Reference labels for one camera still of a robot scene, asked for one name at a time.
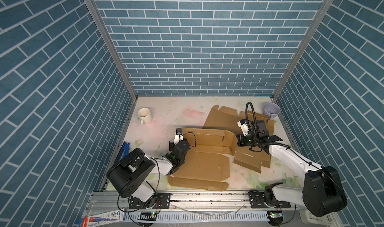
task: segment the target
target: flattened cardboard box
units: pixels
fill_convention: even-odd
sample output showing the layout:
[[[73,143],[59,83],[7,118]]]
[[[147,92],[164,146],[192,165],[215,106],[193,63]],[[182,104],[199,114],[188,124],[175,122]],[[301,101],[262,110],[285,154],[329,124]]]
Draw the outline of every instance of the flattened cardboard box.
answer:
[[[207,129],[221,129],[229,130],[235,135],[242,134],[241,128],[238,127],[237,122],[245,118],[245,112],[242,111],[237,114],[237,110],[219,105],[212,107],[209,115],[204,123],[203,128]],[[248,118],[253,119],[252,112],[248,111]],[[270,120],[268,116],[256,113],[257,120],[264,120],[266,128],[270,135],[273,135],[275,129],[275,121]],[[251,169],[256,172],[261,172],[261,167],[270,167],[271,156],[265,152],[252,152],[249,147],[236,147],[236,151],[233,152],[231,149],[231,155],[235,156],[233,161],[235,164],[241,165],[242,167]]]
[[[193,134],[184,134],[191,146],[185,156],[185,163],[168,177],[171,186],[194,189],[224,191],[229,178],[229,154],[237,146],[236,136],[227,130],[183,128],[183,133],[193,132],[196,136],[194,147]]]

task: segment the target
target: tabletop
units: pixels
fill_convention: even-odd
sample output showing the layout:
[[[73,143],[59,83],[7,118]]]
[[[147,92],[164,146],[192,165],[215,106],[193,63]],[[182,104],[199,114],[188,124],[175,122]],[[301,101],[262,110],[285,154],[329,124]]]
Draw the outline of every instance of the tabletop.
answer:
[[[271,102],[269,97],[139,97],[132,119],[129,123],[124,141],[131,144],[131,149],[141,148],[152,156],[164,156],[169,151],[169,141],[173,141],[176,128],[203,128],[211,108],[214,105],[227,106],[240,111],[245,110],[246,103],[252,102],[255,112],[262,113],[263,105]],[[137,116],[141,108],[149,108],[152,114],[150,124],[140,124]],[[288,137],[278,117],[275,119],[274,134],[289,144]],[[300,186],[299,177],[284,163],[271,158],[271,167],[262,167],[261,173],[233,164],[230,159],[230,177],[228,189],[263,189],[266,185],[283,182],[290,186]],[[147,181],[156,186],[158,174],[150,174]],[[185,189],[170,186],[167,176],[160,175],[159,190]],[[114,190],[110,184],[107,190]]]

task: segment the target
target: white mug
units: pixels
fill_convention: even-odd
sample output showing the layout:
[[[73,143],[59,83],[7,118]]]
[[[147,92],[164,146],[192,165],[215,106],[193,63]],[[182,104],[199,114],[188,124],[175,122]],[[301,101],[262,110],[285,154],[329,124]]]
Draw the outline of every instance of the white mug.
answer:
[[[137,115],[140,118],[140,123],[141,124],[148,124],[152,121],[152,115],[151,111],[148,108],[141,108],[138,112]]]

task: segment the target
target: brick pattern wallpaper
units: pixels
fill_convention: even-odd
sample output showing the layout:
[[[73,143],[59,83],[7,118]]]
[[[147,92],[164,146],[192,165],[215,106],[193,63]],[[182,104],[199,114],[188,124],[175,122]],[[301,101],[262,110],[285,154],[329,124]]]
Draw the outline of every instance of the brick pattern wallpaper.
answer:
[[[383,22],[383,0],[335,0],[277,100],[300,150],[338,169],[345,226],[384,226]]]
[[[72,226],[132,98],[83,0],[0,0],[0,226]]]
[[[322,0],[95,0],[138,95],[271,95]]]

